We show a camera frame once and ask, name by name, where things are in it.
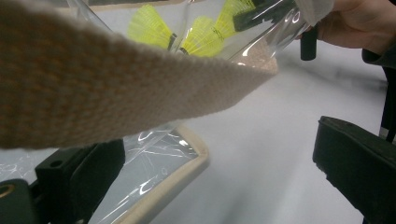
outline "black handle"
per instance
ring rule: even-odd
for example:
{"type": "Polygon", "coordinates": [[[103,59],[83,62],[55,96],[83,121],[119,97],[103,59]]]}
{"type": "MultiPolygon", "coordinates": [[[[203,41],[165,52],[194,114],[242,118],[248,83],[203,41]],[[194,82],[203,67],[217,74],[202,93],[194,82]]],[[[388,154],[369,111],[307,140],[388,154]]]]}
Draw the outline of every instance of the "black handle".
{"type": "Polygon", "coordinates": [[[300,40],[301,60],[312,61],[317,57],[317,38],[317,26],[313,27],[310,31],[303,33],[303,37],[300,40]]]}

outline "transparent plastic sheet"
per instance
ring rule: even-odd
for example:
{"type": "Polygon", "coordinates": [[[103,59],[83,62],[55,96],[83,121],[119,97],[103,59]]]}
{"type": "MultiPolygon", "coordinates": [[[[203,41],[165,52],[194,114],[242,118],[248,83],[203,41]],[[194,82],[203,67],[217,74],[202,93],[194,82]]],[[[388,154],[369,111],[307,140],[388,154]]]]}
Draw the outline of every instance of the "transparent plastic sheet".
{"type": "MultiPolygon", "coordinates": [[[[170,0],[161,2],[143,1],[139,3],[123,1],[123,4],[120,5],[114,4],[114,1],[107,2],[107,0],[87,0],[85,2],[88,5],[82,0],[64,1],[67,1],[69,7],[64,7],[64,4],[62,4],[62,12],[80,20],[90,21],[101,29],[126,36],[129,35],[129,32],[134,31],[129,29],[131,20],[137,14],[137,11],[146,5],[153,6],[158,15],[160,15],[160,19],[171,30],[171,34],[167,33],[169,38],[165,38],[164,41],[166,42],[163,46],[171,52],[188,55],[194,55],[194,53],[185,49],[186,46],[184,44],[193,34],[194,22],[200,18],[203,22],[202,24],[208,26],[202,29],[201,33],[194,35],[196,37],[207,35],[208,39],[194,38],[191,41],[193,48],[208,48],[208,46],[217,48],[218,46],[216,45],[208,44],[211,43],[210,38],[215,38],[215,42],[220,43],[221,46],[218,52],[210,55],[210,57],[228,59],[234,63],[258,68],[265,65],[267,60],[274,57],[278,50],[286,47],[295,36],[308,27],[292,0],[265,1],[266,5],[264,6],[243,1],[244,4],[248,2],[248,4],[254,5],[254,8],[237,12],[230,12],[229,9],[225,11],[224,8],[227,6],[229,8],[235,8],[230,6],[239,6],[239,0],[170,0]],[[261,20],[261,22],[254,21],[255,25],[249,26],[241,32],[233,32],[227,37],[221,33],[219,27],[214,27],[216,21],[219,20],[221,12],[227,15],[222,20],[224,18],[234,20],[234,18],[243,15],[243,13],[253,12],[252,10],[257,15],[270,17],[271,20],[264,19],[266,18],[265,16],[259,16],[257,17],[258,19],[252,17],[252,20],[261,20]]],[[[233,26],[234,21],[227,22],[233,26]]],[[[207,57],[207,55],[199,54],[195,54],[195,56],[207,57]]],[[[189,143],[176,131],[176,127],[180,123],[181,121],[171,122],[123,139],[126,162],[119,177],[115,180],[102,203],[93,214],[90,223],[117,222],[131,206],[146,196],[154,187],[161,184],[166,177],[183,164],[198,157],[198,154],[189,143]]],[[[23,178],[32,183],[36,179],[34,168],[55,150],[51,148],[38,151],[23,149],[2,151],[2,156],[0,157],[0,181],[10,178],[23,178]]]]}

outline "finger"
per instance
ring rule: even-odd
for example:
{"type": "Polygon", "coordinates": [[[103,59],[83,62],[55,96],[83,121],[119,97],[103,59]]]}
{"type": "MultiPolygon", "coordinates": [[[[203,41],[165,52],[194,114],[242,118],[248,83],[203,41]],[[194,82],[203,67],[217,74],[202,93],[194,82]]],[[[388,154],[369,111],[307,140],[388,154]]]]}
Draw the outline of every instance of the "finger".
{"type": "Polygon", "coordinates": [[[358,7],[365,0],[335,0],[332,11],[349,11],[358,7]]]}

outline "wooden edge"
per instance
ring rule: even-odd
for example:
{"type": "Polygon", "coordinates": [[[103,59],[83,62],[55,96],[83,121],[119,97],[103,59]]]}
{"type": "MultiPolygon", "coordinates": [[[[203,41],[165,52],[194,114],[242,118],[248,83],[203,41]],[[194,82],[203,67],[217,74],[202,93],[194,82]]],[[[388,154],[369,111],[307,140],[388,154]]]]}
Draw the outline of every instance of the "wooden edge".
{"type": "Polygon", "coordinates": [[[209,154],[204,141],[184,126],[177,127],[177,132],[191,145],[198,157],[170,174],[115,223],[149,223],[208,166],[209,154]]]}

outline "clear plastic packaging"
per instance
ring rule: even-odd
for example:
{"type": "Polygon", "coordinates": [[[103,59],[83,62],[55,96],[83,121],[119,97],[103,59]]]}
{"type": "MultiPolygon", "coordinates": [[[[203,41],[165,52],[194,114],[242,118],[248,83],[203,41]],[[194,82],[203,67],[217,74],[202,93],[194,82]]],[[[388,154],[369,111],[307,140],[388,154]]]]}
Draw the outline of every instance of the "clear plastic packaging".
{"type": "MultiPolygon", "coordinates": [[[[293,0],[256,2],[170,0],[115,5],[100,1],[101,6],[87,6],[82,0],[67,0],[69,7],[62,11],[174,53],[260,68],[308,25],[293,0]]],[[[170,175],[200,159],[200,153],[176,130],[179,124],[164,124],[124,138],[126,162],[90,223],[117,222],[170,175]]],[[[0,181],[24,178],[32,183],[34,168],[54,150],[1,151],[0,181]]],[[[202,169],[206,159],[193,169],[202,169]]]]}

